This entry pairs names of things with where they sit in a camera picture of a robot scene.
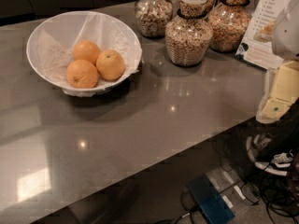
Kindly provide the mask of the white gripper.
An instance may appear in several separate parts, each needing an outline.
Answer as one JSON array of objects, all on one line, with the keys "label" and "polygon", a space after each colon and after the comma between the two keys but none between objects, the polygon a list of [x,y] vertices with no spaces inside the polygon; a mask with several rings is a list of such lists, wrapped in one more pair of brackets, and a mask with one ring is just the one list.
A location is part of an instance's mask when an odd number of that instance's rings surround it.
[{"label": "white gripper", "polygon": [[268,69],[264,95],[256,119],[263,124],[279,121],[299,99],[299,0],[290,0],[277,16],[272,51],[285,60],[278,69]]}]

